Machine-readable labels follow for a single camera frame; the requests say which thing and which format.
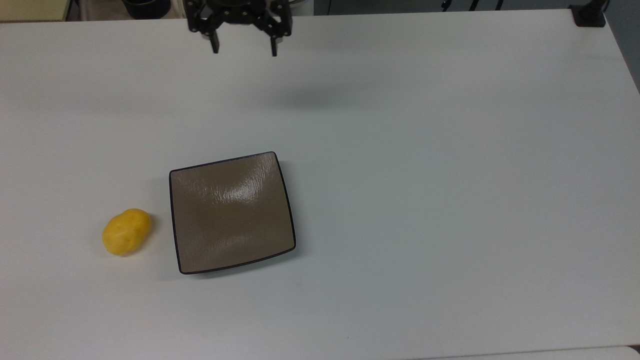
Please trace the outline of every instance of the potato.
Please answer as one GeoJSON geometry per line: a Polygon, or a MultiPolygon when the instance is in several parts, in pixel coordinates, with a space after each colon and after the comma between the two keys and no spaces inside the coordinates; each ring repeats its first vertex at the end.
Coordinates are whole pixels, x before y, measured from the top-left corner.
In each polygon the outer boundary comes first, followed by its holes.
{"type": "Polygon", "coordinates": [[[102,243],[110,253],[122,255],[140,247],[149,229],[149,214],[140,209],[128,209],[109,221],[102,232],[102,243]]]}

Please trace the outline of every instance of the table surface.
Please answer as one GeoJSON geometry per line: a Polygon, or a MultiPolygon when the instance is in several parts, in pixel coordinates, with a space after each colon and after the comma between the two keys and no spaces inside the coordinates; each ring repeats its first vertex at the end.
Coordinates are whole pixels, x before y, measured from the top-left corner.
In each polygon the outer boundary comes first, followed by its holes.
{"type": "Polygon", "coordinates": [[[416,359],[640,343],[640,97],[568,10],[0,24],[0,354],[416,359]],[[175,168],[275,151],[298,247],[178,272],[175,168]],[[100,234],[155,221],[136,254],[100,234]]]}
{"type": "Polygon", "coordinates": [[[640,360],[640,354],[629,347],[606,347],[480,355],[465,360],[640,360]]]}
{"type": "Polygon", "coordinates": [[[2,0],[0,22],[64,21],[71,0],[2,0]]]}

